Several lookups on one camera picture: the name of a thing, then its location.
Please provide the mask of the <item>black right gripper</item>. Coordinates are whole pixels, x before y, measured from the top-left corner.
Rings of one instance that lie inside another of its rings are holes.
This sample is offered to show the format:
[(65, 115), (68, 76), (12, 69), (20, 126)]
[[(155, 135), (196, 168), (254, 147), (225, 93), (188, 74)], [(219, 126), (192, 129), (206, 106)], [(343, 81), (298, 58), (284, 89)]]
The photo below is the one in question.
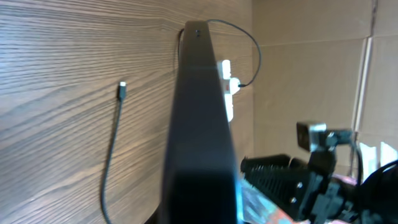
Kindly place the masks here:
[(325, 223), (359, 220), (357, 186), (333, 177), (334, 152), (313, 152), (308, 162), (286, 154), (241, 161), (244, 179), (295, 221)]

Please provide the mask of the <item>blue Samsung Galaxy smartphone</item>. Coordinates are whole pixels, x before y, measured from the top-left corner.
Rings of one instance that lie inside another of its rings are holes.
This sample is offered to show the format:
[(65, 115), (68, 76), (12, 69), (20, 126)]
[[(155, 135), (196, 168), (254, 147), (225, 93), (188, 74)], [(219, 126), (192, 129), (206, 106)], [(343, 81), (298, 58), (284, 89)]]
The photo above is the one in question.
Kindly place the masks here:
[(242, 223), (243, 202), (210, 31), (185, 24), (179, 47), (159, 223)]

